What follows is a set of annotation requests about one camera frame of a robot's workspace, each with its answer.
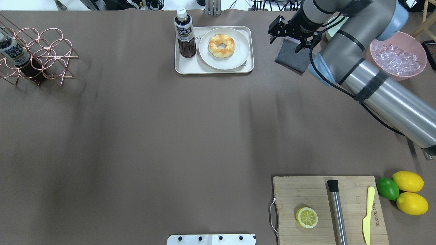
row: bread ring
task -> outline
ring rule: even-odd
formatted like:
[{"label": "bread ring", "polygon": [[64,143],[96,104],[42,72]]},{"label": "bread ring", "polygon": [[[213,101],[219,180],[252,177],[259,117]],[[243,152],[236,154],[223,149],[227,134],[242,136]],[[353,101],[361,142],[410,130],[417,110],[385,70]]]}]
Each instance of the bread ring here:
[{"label": "bread ring", "polygon": [[[225,48],[218,48],[219,44],[224,44]],[[209,52],[217,58],[229,57],[235,51],[235,41],[229,35],[217,34],[209,42]]]}]

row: robotic arm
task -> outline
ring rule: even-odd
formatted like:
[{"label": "robotic arm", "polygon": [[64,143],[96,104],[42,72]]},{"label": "robotic arm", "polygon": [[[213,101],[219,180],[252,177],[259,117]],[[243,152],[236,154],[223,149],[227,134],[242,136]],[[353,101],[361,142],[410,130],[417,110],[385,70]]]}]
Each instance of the robotic arm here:
[{"label": "robotic arm", "polygon": [[397,0],[305,0],[290,21],[278,16],[271,23],[270,43],[289,36],[300,40],[299,52],[311,45],[307,38],[337,11],[349,19],[314,58],[316,69],[310,66],[310,73],[342,86],[357,102],[435,156],[436,110],[361,58],[374,39],[386,40],[406,23],[408,13]]}]

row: cutting board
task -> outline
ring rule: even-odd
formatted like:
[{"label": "cutting board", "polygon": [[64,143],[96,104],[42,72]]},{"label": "cutting board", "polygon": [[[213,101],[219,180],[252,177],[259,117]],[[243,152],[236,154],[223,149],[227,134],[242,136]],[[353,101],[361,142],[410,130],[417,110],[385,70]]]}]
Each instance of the cutting board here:
[{"label": "cutting board", "polygon": [[[327,180],[338,180],[339,196],[349,245],[364,245],[362,219],[366,215],[369,186],[374,176],[297,176],[273,177],[278,218],[279,245],[335,245],[335,220],[331,214]],[[318,214],[318,224],[303,228],[296,222],[299,208],[310,207]],[[371,215],[371,244],[388,245],[385,221],[378,193],[375,193]]]}]

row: stainless steel muddler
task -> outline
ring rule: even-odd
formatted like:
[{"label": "stainless steel muddler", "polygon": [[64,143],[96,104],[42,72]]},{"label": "stainless steel muddler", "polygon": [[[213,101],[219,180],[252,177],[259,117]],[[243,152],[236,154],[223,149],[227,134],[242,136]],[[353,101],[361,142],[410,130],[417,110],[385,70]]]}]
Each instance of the stainless steel muddler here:
[{"label": "stainless steel muddler", "polygon": [[337,180],[328,180],[327,184],[330,191],[330,199],[333,204],[337,240],[340,245],[347,245],[347,236],[345,234],[344,218],[342,217],[341,199],[339,198]]}]

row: brown tabletop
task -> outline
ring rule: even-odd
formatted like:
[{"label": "brown tabletop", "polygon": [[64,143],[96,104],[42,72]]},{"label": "brown tabletop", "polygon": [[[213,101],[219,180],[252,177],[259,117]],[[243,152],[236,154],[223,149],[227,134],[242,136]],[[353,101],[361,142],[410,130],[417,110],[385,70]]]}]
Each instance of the brown tabletop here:
[{"label": "brown tabletop", "polygon": [[[430,210],[409,216],[381,198],[390,243],[434,244],[435,162],[309,72],[275,63],[281,41],[269,44],[267,30],[277,12],[188,13],[195,26],[250,28],[254,70],[178,74],[175,11],[2,12],[21,28],[60,28],[81,56],[62,87],[0,82],[2,243],[251,233],[272,245],[271,176],[409,170],[425,180]],[[401,84],[436,107],[429,66]]]}]

